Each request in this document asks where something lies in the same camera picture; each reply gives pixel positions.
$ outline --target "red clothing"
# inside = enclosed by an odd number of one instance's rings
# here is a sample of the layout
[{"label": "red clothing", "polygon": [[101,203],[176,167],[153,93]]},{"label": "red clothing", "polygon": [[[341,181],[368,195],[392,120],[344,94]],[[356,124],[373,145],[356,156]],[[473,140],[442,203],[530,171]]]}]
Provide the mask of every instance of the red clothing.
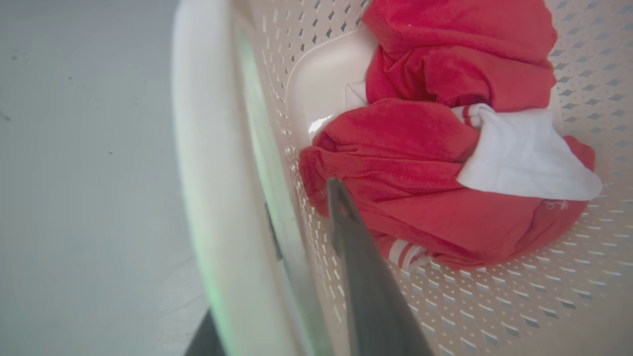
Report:
[{"label": "red clothing", "polygon": [[[329,123],[301,152],[299,171],[320,214],[327,216],[327,179],[337,177],[379,247],[403,239],[454,268],[498,264],[538,249],[580,217],[587,202],[459,185],[455,179],[478,137],[447,106],[383,99]],[[594,151],[573,137],[565,140],[593,169]]]},{"label": "red clothing", "polygon": [[363,22],[380,46],[367,99],[546,108],[557,38],[543,0],[373,0]]},{"label": "red clothing", "polygon": [[[363,21],[380,42],[367,73],[370,106],[336,118],[300,154],[319,213],[327,215],[327,179],[340,178],[385,258],[392,251],[399,265],[414,253],[396,239],[459,268],[504,262],[567,231],[587,202],[485,193],[456,181],[479,133],[450,107],[549,104],[557,35],[543,0],[373,0]],[[594,151],[565,140],[593,169]]]}]

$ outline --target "red stripe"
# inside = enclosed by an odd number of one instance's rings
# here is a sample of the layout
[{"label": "red stripe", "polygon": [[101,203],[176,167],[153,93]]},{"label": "red stripe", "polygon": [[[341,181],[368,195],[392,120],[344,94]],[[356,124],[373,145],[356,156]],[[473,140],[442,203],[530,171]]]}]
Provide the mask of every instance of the red stripe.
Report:
[{"label": "red stripe", "polygon": [[464,106],[464,110],[461,111],[461,116],[464,117],[464,124],[467,124],[470,127],[473,127],[473,123],[470,121],[470,115],[468,112],[470,111],[470,105]]},{"label": "red stripe", "polygon": [[406,244],[406,246],[402,249],[400,253],[400,257],[398,258],[398,267],[402,268],[402,264],[404,263],[404,258],[406,257],[406,253],[413,247],[412,243]]}]

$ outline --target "laundry basket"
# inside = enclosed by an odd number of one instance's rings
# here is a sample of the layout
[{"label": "laundry basket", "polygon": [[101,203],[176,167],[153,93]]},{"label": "laundry basket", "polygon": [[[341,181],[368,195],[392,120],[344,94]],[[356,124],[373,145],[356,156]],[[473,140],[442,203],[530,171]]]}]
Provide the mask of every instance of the laundry basket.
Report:
[{"label": "laundry basket", "polygon": [[[173,97],[184,199],[229,355],[349,354],[341,264],[308,204],[298,154],[367,70],[369,3],[180,5]],[[633,4],[547,5],[561,130],[596,150],[603,192],[566,235],[505,264],[389,265],[436,355],[633,354]]]}]

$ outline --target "small logo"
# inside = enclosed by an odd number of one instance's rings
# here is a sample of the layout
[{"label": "small logo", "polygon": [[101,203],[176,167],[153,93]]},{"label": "small logo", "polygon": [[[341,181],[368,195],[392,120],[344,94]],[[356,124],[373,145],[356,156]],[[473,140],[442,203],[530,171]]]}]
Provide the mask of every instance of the small logo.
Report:
[{"label": "small logo", "polygon": [[552,210],[556,207],[560,207],[560,210],[566,210],[569,207],[569,202],[567,200],[545,200],[545,206]]}]

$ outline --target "gray floor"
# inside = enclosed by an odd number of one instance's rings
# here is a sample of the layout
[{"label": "gray floor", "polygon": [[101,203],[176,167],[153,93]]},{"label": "gray floor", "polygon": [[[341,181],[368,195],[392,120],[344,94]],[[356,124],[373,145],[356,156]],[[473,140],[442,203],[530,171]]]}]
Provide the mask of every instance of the gray floor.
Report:
[{"label": "gray floor", "polygon": [[0,0],[0,355],[182,355],[175,0]]}]

